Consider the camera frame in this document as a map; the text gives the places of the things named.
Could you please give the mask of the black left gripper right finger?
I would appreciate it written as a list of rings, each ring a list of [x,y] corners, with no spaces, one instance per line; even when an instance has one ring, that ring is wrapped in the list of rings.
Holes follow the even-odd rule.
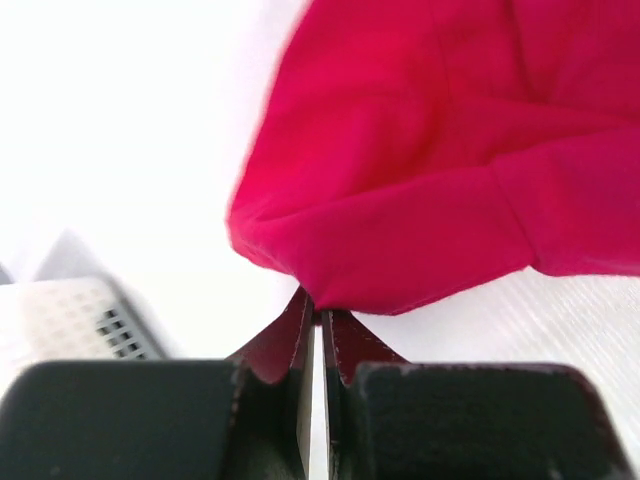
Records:
[[[628,479],[594,386],[554,363],[412,363],[321,315],[333,479]]]

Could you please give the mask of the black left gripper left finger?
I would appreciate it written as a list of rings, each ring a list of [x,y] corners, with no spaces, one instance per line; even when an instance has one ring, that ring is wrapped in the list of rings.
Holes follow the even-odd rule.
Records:
[[[53,361],[1,402],[5,479],[304,479],[313,303],[223,360]]]

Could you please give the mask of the magenta t-shirt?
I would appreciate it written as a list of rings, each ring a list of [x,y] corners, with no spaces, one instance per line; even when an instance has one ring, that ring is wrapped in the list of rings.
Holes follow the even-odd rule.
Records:
[[[313,1],[230,205],[317,306],[639,272],[635,1]]]

